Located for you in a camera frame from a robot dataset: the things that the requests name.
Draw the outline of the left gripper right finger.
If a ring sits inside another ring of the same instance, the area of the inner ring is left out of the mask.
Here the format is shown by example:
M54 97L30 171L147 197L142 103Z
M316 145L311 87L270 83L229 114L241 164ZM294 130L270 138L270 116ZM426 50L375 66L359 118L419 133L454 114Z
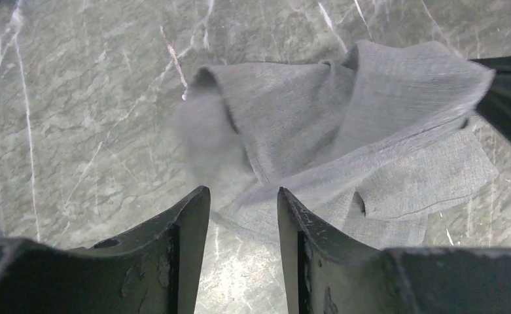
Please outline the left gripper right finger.
M289 313L511 314L511 248L378 250L277 194Z

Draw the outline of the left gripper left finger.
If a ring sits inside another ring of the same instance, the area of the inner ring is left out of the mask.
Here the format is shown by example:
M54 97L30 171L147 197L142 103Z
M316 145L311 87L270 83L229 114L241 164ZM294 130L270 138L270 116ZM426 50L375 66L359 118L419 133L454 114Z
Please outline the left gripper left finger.
M193 313L210 203L199 186L90 248L0 238L0 313Z

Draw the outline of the grey cloth napkin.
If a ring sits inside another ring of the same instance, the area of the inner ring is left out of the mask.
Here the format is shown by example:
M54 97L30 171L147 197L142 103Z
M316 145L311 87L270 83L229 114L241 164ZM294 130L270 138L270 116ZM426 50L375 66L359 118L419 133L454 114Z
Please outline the grey cloth napkin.
M465 126L495 72L437 42L358 41L344 61L202 67L175 134L213 219L277 243L277 193L375 248L423 242L428 217L497 170Z

